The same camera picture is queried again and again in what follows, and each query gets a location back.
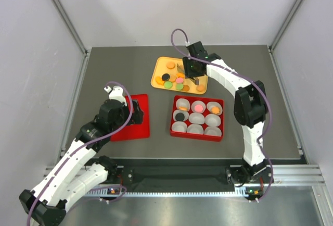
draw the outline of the round colored piece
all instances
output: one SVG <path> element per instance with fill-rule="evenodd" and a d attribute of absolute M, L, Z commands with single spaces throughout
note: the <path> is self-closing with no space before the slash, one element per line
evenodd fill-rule
<path fill-rule="evenodd" d="M 170 75 L 169 81 L 173 83 L 176 81 L 176 79 L 177 79 L 176 75 Z"/>
<path fill-rule="evenodd" d="M 203 112 L 203 107 L 201 105 L 196 105 L 194 107 L 194 111 L 198 112 L 198 113 L 202 113 Z"/>
<path fill-rule="evenodd" d="M 178 78 L 185 78 L 185 74 L 183 74 L 182 72 L 178 72 L 176 75 Z"/>
<path fill-rule="evenodd" d="M 204 91 L 204 85 L 203 84 L 200 84 L 197 86 L 197 91 L 198 92 L 203 92 Z"/>
<path fill-rule="evenodd" d="M 169 78 L 170 78 L 170 75 L 167 74 L 167 73 L 165 73 L 165 74 L 162 75 L 162 80 L 163 80 L 163 81 L 168 81 Z"/>
<path fill-rule="evenodd" d="M 164 85 L 164 81 L 162 80 L 162 78 L 160 76 L 156 77 L 155 81 L 160 85 Z"/>
<path fill-rule="evenodd" d="M 188 92 L 189 91 L 189 86 L 187 84 L 184 84 L 183 91 L 184 92 Z"/>
<path fill-rule="evenodd" d="M 166 64 L 166 67 L 168 67 L 169 69 L 173 69 L 173 68 L 175 68 L 175 63 L 172 62 L 172 61 L 169 61 L 169 62 Z"/>
<path fill-rule="evenodd" d="M 184 79 L 183 78 L 177 78 L 176 83 L 177 84 L 182 84 L 182 83 L 184 83 Z"/>
<path fill-rule="evenodd" d="M 167 89 L 170 89 L 172 87 L 172 83 L 170 81 L 166 81 L 164 83 L 164 87 L 167 88 Z"/>
<path fill-rule="evenodd" d="M 181 91 L 183 88 L 184 88 L 184 85 L 183 85 L 183 84 L 177 84 L 177 85 L 176 85 L 176 90 Z"/>
<path fill-rule="evenodd" d="M 184 121 L 185 120 L 185 115 L 182 113 L 177 113 L 175 116 L 176 121 Z"/>
<path fill-rule="evenodd" d="M 220 109 L 215 106 L 215 107 L 212 108 L 212 113 L 215 114 L 215 115 L 217 115 L 217 114 L 220 113 Z"/>

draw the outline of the gray floor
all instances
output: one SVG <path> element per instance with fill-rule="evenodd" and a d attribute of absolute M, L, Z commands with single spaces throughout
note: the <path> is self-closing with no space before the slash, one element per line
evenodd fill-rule
<path fill-rule="evenodd" d="M 207 46 L 239 73 L 261 80 L 273 110 L 273 126 L 264 139 L 271 158 L 297 159 L 296 139 L 266 46 Z M 244 152 L 242 130 L 233 115 L 234 100 L 215 80 L 209 79 L 205 97 L 225 101 L 225 134 L 221 142 L 181 139 L 169 135 L 174 95 L 183 94 L 153 88 L 150 79 L 157 58 L 181 56 L 170 46 L 93 48 L 77 103 L 70 141 L 80 127 L 92 120 L 107 99 L 103 90 L 108 81 L 118 81 L 131 94 L 149 96 L 150 138 L 110 143 L 100 155 L 133 158 L 241 158 Z"/>
<path fill-rule="evenodd" d="M 243 199 L 123 198 L 109 205 L 79 201 L 61 226 L 323 225 L 311 187 L 273 187 L 259 204 Z"/>

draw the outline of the gray wall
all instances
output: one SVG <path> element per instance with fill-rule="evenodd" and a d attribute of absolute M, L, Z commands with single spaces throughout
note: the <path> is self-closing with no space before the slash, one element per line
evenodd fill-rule
<path fill-rule="evenodd" d="M 55 160 L 82 53 L 50 0 L 0 9 L 0 224 L 25 225 L 18 196 Z"/>
<path fill-rule="evenodd" d="M 305 0 L 275 54 L 311 162 L 333 197 L 333 4 Z"/>
<path fill-rule="evenodd" d="M 185 29 L 204 44 L 269 44 L 293 0 L 61 0 L 91 46 L 170 45 Z M 184 38 L 176 36 L 184 44 Z"/>

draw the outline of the orange tray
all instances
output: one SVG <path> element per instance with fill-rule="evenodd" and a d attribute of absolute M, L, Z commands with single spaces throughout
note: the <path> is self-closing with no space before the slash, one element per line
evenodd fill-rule
<path fill-rule="evenodd" d="M 169 69 L 167 67 L 167 63 L 168 62 L 174 62 L 175 63 L 175 67 L 173 69 Z M 159 89 L 164 89 L 164 90 L 170 90 L 170 91 L 177 91 L 177 92 L 187 92 L 187 93 L 193 93 L 193 94 L 204 94 L 207 90 L 207 83 L 208 83 L 208 77 L 207 76 L 202 76 L 199 77 L 199 84 L 202 84 L 204 86 L 204 91 L 199 92 L 197 91 L 197 86 L 193 83 L 192 80 L 190 79 L 185 79 L 184 80 L 184 85 L 188 85 L 189 86 L 189 91 L 183 91 L 183 90 L 176 90 L 176 84 L 173 83 L 172 87 L 170 89 L 167 89 L 164 87 L 164 85 L 160 85 L 156 82 L 155 78 L 160 76 L 162 77 L 163 74 L 168 73 L 168 74 L 174 74 L 176 75 L 178 73 L 177 70 L 177 64 L 179 64 L 180 66 L 183 66 L 183 61 L 179 58 L 168 58 L 168 57 L 160 57 L 157 59 L 156 65 L 155 65 L 155 69 L 154 72 L 152 74 L 151 77 L 151 81 L 150 84 L 152 87 L 155 88 L 159 88 Z"/>

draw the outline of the gray table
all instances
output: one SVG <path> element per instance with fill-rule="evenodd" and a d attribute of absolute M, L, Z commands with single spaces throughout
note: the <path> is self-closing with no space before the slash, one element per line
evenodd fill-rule
<path fill-rule="evenodd" d="M 264 148 L 271 158 L 298 159 L 297 142 L 266 46 L 207 46 L 206 49 L 209 53 L 219 54 L 239 73 L 264 82 L 273 110 L 273 126 L 264 139 Z M 70 141 L 83 124 L 93 119 L 107 99 L 104 85 L 108 81 L 118 81 L 131 94 L 148 94 L 150 138 L 109 143 L 99 155 L 125 158 L 241 158 L 244 142 L 241 126 L 233 115 L 234 100 L 213 79 L 209 79 L 208 90 L 203 96 L 225 101 L 224 138 L 216 143 L 169 135 L 173 97 L 184 93 L 156 89 L 150 85 L 156 60 L 161 56 L 181 58 L 170 46 L 94 47 L 76 106 Z"/>

